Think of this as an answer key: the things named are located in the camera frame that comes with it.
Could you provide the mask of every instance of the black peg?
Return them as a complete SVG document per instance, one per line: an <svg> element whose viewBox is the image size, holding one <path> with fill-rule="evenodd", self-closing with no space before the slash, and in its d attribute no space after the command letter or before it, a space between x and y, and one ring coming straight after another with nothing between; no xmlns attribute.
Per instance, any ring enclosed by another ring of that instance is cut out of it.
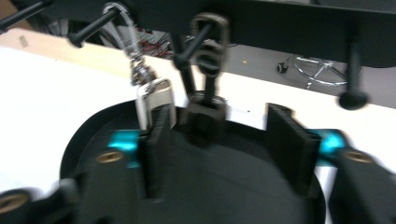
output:
<svg viewBox="0 0 396 224"><path fill-rule="evenodd" d="M369 100L366 93L360 90L361 56L359 42L354 38L349 43L349 58L346 70L346 91L340 95L338 103L346 110L357 110Z"/></svg>
<svg viewBox="0 0 396 224"><path fill-rule="evenodd" d="M69 41L76 47L82 48L82 42L91 35L95 34L108 22L116 19L120 15L120 11L117 8L111 8L107 13L101 16L99 19L89 24L87 27L79 31L78 33L70 33L67 35Z"/></svg>
<svg viewBox="0 0 396 224"><path fill-rule="evenodd" d="M202 42L207 38L214 25L207 23L194 40L187 46L183 53L175 55L174 65L178 70L186 70L190 66L192 54L201 47Z"/></svg>
<svg viewBox="0 0 396 224"><path fill-rule="evenodd" d="M13 15L5 17L4 19L0 20L0 33L5 33L9 26L17 23L18 21L23 21L26 18L34 16L35 14L42 11L46 7L52 5L52 2L53 0L44 0L30 7L24 8L23 10Z"/></svg>

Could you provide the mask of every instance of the screw hole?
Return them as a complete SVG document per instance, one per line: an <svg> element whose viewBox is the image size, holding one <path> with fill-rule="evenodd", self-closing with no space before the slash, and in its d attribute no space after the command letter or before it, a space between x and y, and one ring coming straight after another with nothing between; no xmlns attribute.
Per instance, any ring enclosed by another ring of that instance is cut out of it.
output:
<svg viewBox="0 0 396 224"><path fill-rule="evenodd" d="M374 162L373 159L371 159L366 154L363 154L363 153L357 152L357 151L347 151L345 155L348 159L353 160L353 161L367 162L367 163Z"/></svg>
<svg viewBox="0 0 396 224"><path fill-rule="evenodd" d="M115 151L115 152L104 153L98 156L96 160L100 163L107 163L107 162L119 161L121 158L122 158L122 154Z"/></svg>
<svg viewBox="0 0 396 224"><path fill-rule="evenodd" d="M11 200L6 200L6 201L3 201L3 202L0 202L0 209L6 208L6 207L8 207L10 205L11 205Z"/></svg>

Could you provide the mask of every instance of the metal carabiner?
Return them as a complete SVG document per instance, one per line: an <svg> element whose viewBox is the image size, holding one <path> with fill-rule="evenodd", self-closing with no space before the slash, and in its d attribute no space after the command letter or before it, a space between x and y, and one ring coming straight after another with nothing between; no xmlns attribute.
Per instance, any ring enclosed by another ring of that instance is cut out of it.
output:
<svg viewBox="0 0 396 224"><path fill-rule="evenodd" d="M161 105L170 105L170 128L176 124L176 109L169 79L159 77L152 82L154 89L147 83L137 90L136 109L140 129L149 130L153 124L152 110Z"/></svg>
<svg viewBox="0 0 396 224"><path fill-rule="evenodd" d="M127 26L127 37L122 38L122 33L116 28L113 22L109 22L104 26L104 28L109 33L113 34L118 45L130 58L130 66L132 70L131 84L136 86L150 83L155 79L155 74L148 66L145 65L142 49L140 48L139 35L136 31L134 20L131 18L128 9L120 3L109 2L105 4L103 13L106 14L112 8L116 8L120 12L121 17Z"/></svg>

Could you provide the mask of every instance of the brass insert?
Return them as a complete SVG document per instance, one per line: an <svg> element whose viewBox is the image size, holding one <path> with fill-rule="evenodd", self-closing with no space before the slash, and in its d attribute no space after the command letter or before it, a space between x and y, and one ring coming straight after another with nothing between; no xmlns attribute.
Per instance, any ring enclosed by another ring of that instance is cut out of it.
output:
<svg viewBox="0 0 396 224"><path fill-rule="evenodd" d="M0 199L0 214L4 214L14 209L17 209L27 203L27 201L29 201L29 198L27 197L27 195L22 193L4 197Z"/></svg>
<svg viewBox="0 0 396 224"><path fill-rule="evenodd" d="M345 153L345 156L353 161L359 161L359 162L367 162L367 163L373 163L373 159L366 154L363 154L361 152L356 152L356 151L347 151Z"/></svg>
<svg viewBox="0 0 396 224"><path fill-rule="evenodd" d="M100 163L107 163L113 161L119 161L122 158L122 154L119 152L108 152L98 156L97 161Z"/></svg>

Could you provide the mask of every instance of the metal buckle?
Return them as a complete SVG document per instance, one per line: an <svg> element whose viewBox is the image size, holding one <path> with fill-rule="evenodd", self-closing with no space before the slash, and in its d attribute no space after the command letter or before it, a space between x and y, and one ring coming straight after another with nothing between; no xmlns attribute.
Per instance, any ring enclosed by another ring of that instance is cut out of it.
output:
<svg viewBox="0 0 396 224"><path fill-rule="evenodd" d="M170 128L176 124L176 109L169 79L160 77L137 89L136 110L140 129L147 131L153 124L152 110L161 105L171 105Z"/></svg>

